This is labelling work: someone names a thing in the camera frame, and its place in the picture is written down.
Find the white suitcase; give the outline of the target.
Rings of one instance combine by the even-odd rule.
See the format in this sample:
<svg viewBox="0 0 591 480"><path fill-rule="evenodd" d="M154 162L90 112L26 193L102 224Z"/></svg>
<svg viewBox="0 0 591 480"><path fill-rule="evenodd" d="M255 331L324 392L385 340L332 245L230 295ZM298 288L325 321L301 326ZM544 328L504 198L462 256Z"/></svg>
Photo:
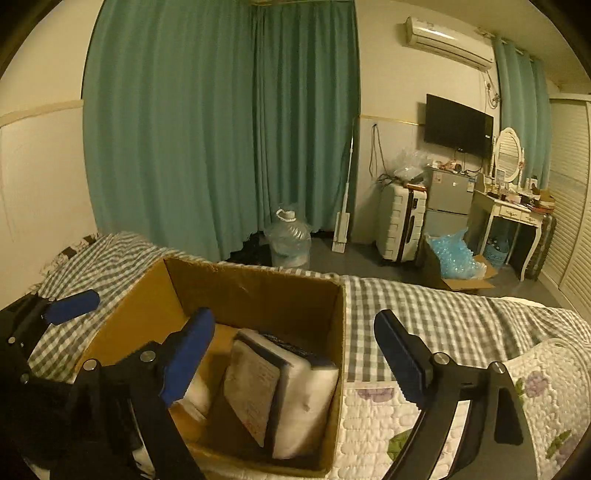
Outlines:
<svg viewBox="0 0 591 480"><path fill-rule="evenodd" d="M383 188L377 218L376 245L388 261L416 258L427 206L427 192L390 184Z"/></svg>

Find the small teal window curtain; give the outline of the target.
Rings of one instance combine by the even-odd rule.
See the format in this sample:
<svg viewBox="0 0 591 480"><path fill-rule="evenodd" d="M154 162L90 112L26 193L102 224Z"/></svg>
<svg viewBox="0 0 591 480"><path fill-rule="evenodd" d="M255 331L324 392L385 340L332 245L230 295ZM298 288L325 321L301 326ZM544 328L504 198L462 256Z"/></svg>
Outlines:
<svg viewBox="0 0 591 480"><path fill-rule="evenodd" d="M501 97L501 128L512 128L525 150L523 177L549 182L551 105L543 62L502 37L493 39Z"/></svg>

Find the checkered grey white bedsheet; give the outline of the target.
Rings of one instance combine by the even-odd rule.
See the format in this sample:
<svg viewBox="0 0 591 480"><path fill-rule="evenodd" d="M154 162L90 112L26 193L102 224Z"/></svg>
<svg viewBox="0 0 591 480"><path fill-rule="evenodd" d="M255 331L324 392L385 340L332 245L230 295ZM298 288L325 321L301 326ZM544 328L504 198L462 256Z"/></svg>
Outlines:
<svg viewBox="0 0 591 480"><path fill-rule="evenodd" d="M91 234L58 253L43 268L43 280L33 286L33 292L61 299L93 289L100 304L70 324L49 327L29 357L32 372L50 380L73 379L77 362L107 317L142 275L167 257L193 258L130 232ZM561 339L585 361L590 359L590 326L571 310L384 279L349 275L332 279L345 288L349 382L382 382L392 377L370 338L370 319L385 308L392 309L431 350L445 351L463 365L483 367L493 360L510 360L549 339Z"/></svg>

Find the white louvered wardrobe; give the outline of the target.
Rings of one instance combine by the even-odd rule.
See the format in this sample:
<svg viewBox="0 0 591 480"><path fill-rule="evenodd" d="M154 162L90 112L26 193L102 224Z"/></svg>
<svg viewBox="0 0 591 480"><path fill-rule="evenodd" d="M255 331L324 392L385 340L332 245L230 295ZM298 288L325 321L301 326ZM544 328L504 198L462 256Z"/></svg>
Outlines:
<svg viewBox="0 0 591 480"><path fill-rule="evenodd" d="M551 98L548 188L557 220L543 279L561 302L590 318L590 97Z"/></svg>

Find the brown cardboard box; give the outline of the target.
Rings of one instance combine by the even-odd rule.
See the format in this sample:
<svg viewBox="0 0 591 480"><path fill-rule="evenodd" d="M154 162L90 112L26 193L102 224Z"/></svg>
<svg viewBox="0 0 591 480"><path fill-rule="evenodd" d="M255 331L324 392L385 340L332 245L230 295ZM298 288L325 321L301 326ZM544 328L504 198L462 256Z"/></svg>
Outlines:
<svg viewBox="0 0 591 480"><path fill-rule="evenodd" d="M332 394L320 443L293 459L274 459L246 432L222 396L230 343L242 328L276 336L341 366L344 362L345 291L335 280L236 264L157 261L109 314L82 357L112 365L150 340L161 343L189 314L211 309L214 338L197 369L211 408L195 420L180 407L171 418L185 446L205 469L246 469L322 478L332 469L342 393Z"/></svg>

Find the clear water jug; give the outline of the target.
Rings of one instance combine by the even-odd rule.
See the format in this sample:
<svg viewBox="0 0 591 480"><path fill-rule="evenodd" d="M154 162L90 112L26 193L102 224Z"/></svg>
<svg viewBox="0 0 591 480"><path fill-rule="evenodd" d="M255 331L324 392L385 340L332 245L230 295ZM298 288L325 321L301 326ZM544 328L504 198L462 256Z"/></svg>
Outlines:
<svg viewBox="0 0 591 480"><path fill-rule="evenodd" d="M307 269L311 256L311 227L294 210L279 208L264 229L273 267Z"/></svg>

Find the black wall television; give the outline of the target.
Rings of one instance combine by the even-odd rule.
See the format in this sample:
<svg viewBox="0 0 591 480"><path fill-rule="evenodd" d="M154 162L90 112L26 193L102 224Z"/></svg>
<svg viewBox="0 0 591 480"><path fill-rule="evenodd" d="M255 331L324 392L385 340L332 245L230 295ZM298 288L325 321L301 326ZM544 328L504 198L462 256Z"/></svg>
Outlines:
<svg viewBox="0 0 591 480"><path fill-rule="evenodd" d="M487 159L492 155L494 118L458 102L428 94L424 141Z"/></svg>

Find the white air conditioner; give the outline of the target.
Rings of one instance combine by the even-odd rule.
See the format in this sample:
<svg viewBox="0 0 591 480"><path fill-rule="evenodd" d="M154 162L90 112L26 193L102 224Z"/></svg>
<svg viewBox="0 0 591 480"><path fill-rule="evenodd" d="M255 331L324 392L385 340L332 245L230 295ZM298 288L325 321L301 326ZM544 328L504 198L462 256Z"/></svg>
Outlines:
<svg viewBox="0 0 591 480"><path fill-rule="evenodd" d="M407 18L405 30L410 47L450 58L480 71L489 71L495 65L493 47L483 40L416 17Z"/></svg>

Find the white dressing table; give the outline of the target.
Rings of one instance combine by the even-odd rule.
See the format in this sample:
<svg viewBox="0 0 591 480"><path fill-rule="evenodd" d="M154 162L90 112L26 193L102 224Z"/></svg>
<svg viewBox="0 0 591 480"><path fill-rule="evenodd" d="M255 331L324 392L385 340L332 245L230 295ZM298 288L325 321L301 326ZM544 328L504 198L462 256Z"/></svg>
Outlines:
<svg viewBox="0 0 591 480"><path fill-rule="evenodd" d="M507 260L510 260L513 255L520 228L526 226L535 230L534 239L530 244L520 271L520 280L524 281L527 267L542 237L544 215L534 212L524 205L495 199L483 192L475 191L468 219L467 241L476 243L476 253L478 255L484 254L494 220L497 218L517 225Z"/></svg>

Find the silver mini fridge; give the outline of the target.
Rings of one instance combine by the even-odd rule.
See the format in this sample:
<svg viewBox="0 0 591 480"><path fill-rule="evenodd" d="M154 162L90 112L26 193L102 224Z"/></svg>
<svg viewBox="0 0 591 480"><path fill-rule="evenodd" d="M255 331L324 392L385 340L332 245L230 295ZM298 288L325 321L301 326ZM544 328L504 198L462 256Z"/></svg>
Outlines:
<svg viewBox="0 0 591 480"><path fill-rule="evenodd" d="M465 229L475 190L473 178L431 168L427 174L427 187L423 233L441 237Z"/></svg>

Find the large teal curtain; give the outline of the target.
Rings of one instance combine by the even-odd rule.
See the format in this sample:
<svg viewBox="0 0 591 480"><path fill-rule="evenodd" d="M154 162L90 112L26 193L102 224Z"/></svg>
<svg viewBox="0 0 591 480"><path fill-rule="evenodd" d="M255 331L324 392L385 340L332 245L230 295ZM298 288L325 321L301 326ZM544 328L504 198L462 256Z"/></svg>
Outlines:
<svg viewBox="0 0 591 480"><path fill-rule="evenodd" d="M291 206L334 227L361 105L352 1L106 1L82 97L103 233L228 258Z"/></svg>

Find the white floral quilt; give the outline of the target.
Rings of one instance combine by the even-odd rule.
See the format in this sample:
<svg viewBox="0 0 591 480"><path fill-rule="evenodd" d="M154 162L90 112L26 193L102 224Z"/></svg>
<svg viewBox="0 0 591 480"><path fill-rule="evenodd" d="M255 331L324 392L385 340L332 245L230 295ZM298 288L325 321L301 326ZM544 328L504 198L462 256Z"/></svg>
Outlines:
<svg viewBox="0 0 591 480"><path fill-rule="evenodd" d="M505 363L522 404L538 479L552 478L590 424L590 344L550 339ZM419 417L396 382L344 390L334 479L381 479Z"/></svg>

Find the clear plastic bag pile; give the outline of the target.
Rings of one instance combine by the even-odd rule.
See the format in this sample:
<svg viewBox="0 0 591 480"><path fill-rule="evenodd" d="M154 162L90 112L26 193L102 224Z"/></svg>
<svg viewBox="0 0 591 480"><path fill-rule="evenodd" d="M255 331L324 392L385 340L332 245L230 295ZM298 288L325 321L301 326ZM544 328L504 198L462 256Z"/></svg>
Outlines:
<svg viewBox="0 0 591 480"><path fill-rule="evenodd" d="M394 160L393 176L402 182L410 182L422 176L428 164L429 157L426 153L403 150Z"/></svg>

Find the blue basket under table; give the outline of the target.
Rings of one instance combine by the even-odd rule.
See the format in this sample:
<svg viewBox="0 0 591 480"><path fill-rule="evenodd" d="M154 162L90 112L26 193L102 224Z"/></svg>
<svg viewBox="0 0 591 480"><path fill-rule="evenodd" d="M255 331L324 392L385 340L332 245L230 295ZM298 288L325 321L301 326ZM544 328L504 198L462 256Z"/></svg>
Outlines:
<svg viewBox="0 0 591 480"><path fill-rule="evenodd" d="M506 239L492 238L487 241L484 257L495 268L501 269L509 254L509 245Z"/></svg>

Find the white flat mop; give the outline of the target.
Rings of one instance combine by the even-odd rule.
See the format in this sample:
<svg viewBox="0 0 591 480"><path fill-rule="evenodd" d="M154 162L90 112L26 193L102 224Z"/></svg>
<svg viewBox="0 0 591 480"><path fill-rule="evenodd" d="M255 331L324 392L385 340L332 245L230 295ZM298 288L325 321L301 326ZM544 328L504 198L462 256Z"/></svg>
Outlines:
<svg viewBox="0 0 591 480"><path fill-rule="evenodd" d="M346 163L346 182L344 192L342 192L342 203L339 208L337 218L335 219L335 232L332 239L332 251L334 253L344 254L346 243L348 243L349 234L349 186L351 186L351 176L353 168L353 153L355 152L356 139L356 119L353 119L351 137L349 137L349 154Z"/></svg>

